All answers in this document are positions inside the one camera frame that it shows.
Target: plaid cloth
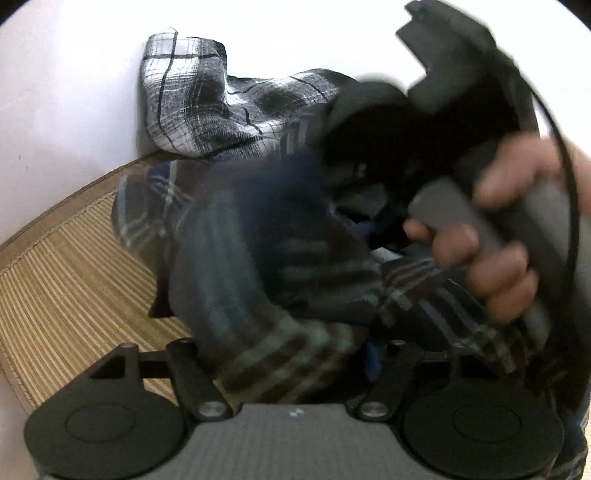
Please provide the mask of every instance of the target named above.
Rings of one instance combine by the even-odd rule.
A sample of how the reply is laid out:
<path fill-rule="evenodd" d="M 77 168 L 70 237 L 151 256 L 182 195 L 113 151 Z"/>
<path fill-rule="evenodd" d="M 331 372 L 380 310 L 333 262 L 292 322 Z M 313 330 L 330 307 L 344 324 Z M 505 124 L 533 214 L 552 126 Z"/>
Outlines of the plaid cloth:
<path fill-rule="evenodd" d="M 334 96 L 345 77 L 308 72 L 315 88 L 304 90 L 299 80 L 232 79 L 223 52 L 210 40 L 179 39 L 176 33 L 151 37 L 142 67 L 148 132 L 161 148 L 199 158 L 122 179 L 112 216 L 119 242 L 156 275 L 168 276 L 173 310 L 194 332 L 222 387 L 242 401 L 309 398 L 368 341 L 367 325 L 329 315 L 332 307 L 344 315 L 341 307 L 359 301 L 374 307 L 385 338 L 426 349 L 467 346 L 495 371 L 527 382 L 538 351 L 524 324 L 491 325 L 482 306 L 430 258 L 384 261 L 368 252 L 336 215 L 322 214 L 329 204 L 311 198 L 318 190 L 302 190 L 326 173 L 322 167 L 312 161 L 311 171 L 290 170 L 314 158 L 305 150 L 314 109 L 304 107 Z M 326 88 L 322 95 L 319 86 Z M 309 95 L 292 103 L 292 110 L 283 101 L 291 87 L 292 98 Z M 237 91 L 243 92 L 243 117 L 228 93 Z M 261 113 L 262 98 L 280 98 L 280 107 L 266 104 Z M 261 116 L 254 121 L 245 110 Z M 212 166 L 212 160 L 225 162 Z M 290 174 L 282 176 L 285 171 Z M 281 188 L 270 189 L 273 184 Z M 306 202 L 313 208 L 302 207 Z M 277 233 L 277 218 L 288 207 L 293 227 Z M 261 212 L 270 213 L 271 221 L 258 221 Z M 266 257 L 273 260 L 265 264 Z M 302 309 L 316 300 L 319 309 Z M 542 392 L 566 433 L 550 477 L 581 478 L 589 399 L 573 413 L 558 400 L 559 385 L 549 381 Z"/>
<path fill-rule="evenodd" d="M 282 79 L 237 78 L 227 66 L 217 41 L 174 30 L 150 37 L 141 79 L 146 129 L 159 148 L 216 161 L 267 155 L 297 111 L 327 102 L 352 80 L 320 69 Z"/>

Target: hand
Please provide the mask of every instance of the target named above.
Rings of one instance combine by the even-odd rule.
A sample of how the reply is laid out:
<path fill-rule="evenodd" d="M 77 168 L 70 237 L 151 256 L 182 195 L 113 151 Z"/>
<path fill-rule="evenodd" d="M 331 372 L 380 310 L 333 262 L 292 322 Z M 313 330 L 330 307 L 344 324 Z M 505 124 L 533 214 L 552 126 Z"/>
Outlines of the hand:
<path fill-rule="evenodd" d="M 574 163 L 582 214 L 591 213 L 591 160 L 573 144 L 567 145 Z M 560 154 L 551 138 L 534 134 L 506 137 L 496 158 L 476 183 L 473 202 L 480 209 L 497 209 L 524 195 L 540 177 L 564 185 Z M 493 320 L 510 322 L 529 308 L 538 287 L 536 273 L 528 268 L 527 249 L 508 244 L 489 257 L 478 257 L 478 235 L 470 225 L 455 225 L 433 235 L 417 220 L 404 224 L 415 242 L 432 242 L 433 257 L 441 268 L 471 262 L 467 287 L 480 298 Z"/>

